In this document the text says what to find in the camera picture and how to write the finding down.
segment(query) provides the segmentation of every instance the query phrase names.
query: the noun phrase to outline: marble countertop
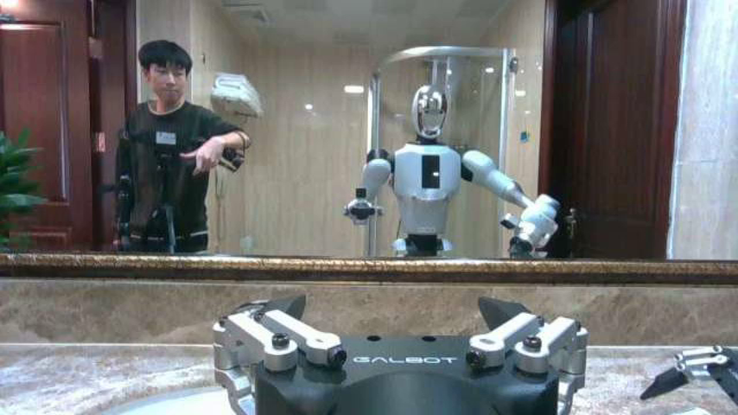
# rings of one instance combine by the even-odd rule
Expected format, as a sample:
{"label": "marble countertop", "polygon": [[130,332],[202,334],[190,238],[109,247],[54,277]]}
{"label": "marble countertop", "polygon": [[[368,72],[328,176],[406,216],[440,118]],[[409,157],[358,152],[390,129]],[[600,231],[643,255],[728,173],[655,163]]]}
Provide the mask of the marble countertop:
{"label": "marble countertop", "polygon": [[[667,415],[693,407],[736,413],[713,382],[640,402],[683,348],[589,348],[577,415]],[[213,386],[208,345],[0,344],[0,414],[90,414],[134,399]]]}

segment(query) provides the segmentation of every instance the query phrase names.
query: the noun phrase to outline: man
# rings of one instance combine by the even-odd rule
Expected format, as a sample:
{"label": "man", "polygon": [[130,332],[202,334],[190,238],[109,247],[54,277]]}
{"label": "man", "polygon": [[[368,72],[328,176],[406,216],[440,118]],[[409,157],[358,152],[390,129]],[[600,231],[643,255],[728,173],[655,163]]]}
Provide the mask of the man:
{"label": "man", "polygon": [[137,252],[170,252],[172,246],[176,252],[201,252],[208,248],[208,172],[225,162],[237,169],[250,139],[184,99],[192,60],[176,43],[142,45],[138,63],[156,97],[138,104],[121,134],[118,188],[129,183],[129,191],[118,203],[118,243]]}

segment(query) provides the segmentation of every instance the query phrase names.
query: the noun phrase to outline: silver robot head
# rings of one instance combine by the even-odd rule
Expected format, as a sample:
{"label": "silver robot head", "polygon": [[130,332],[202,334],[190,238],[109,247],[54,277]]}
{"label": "silver robot head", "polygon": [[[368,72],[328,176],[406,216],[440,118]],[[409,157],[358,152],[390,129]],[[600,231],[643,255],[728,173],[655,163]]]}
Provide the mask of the silver robot head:
{"label": "silver robot head", "polygon": [[412,98],[412,124],[418,137],[428,140],[440,137],[447,111],[448,101],[443,89],[432,85],[421,86]]}

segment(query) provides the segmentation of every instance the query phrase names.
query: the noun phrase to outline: man's hand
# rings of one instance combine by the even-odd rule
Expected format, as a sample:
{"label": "man's hand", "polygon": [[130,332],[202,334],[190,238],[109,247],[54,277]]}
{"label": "man's hand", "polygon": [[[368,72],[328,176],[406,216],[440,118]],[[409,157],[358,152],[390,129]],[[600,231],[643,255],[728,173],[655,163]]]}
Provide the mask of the man's hand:
{"label": "man's hand", "polygon": [[194,151],[180,153],[184,160],[194,159],[194,171],[192,175],[206,173],[217,166],[220,157],[222,156],[224,140],[221,136],[212,137]]}

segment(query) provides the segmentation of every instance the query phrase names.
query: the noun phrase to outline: sink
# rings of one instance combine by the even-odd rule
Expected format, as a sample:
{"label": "sink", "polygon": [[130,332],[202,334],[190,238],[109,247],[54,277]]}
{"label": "sink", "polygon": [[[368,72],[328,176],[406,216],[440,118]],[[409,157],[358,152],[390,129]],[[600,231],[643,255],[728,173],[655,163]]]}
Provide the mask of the sink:
{"label": "sink", "polygon": [[[246,413],[254,413],[248,400]],[[197,387],[134,400],[102,412],[102,415],[233,415],[228,392],[222,387]]]}

